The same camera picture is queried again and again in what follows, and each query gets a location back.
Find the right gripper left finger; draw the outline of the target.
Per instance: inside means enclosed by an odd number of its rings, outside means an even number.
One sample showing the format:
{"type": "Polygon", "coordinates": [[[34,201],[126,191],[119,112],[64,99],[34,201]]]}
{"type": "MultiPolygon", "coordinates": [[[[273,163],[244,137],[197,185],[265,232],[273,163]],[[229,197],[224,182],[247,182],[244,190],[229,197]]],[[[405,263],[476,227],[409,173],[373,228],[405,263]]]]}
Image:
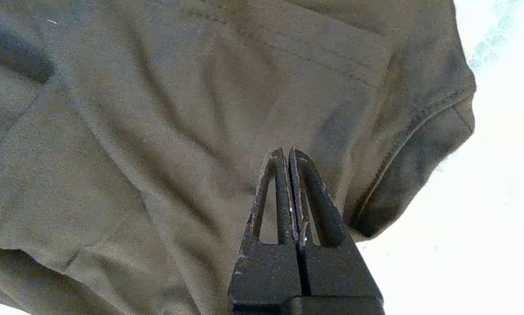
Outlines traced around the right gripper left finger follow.
{"type": "Polygon", "coordinates": [[[282,148],[273,149],[264,156],[232,271],[228,301],[233,315],[278,315],[285,301],[302,295],[298,217],[287,156],[282,148]],[[260,240],[270,181],[276,195],[275,244],[260,240]]]}

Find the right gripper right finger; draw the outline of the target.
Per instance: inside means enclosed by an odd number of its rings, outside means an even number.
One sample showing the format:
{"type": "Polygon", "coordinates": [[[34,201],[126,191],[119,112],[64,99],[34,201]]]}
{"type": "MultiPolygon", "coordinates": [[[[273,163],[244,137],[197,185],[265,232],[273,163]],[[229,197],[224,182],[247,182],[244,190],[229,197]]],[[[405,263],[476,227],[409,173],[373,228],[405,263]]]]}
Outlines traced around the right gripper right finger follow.
{"type": "Polygon", "coordinates": [[[383,296],[314,161],[288,155],[298,226],[302,293],[288,301],[291,315],[383,315],[383,296]]]}

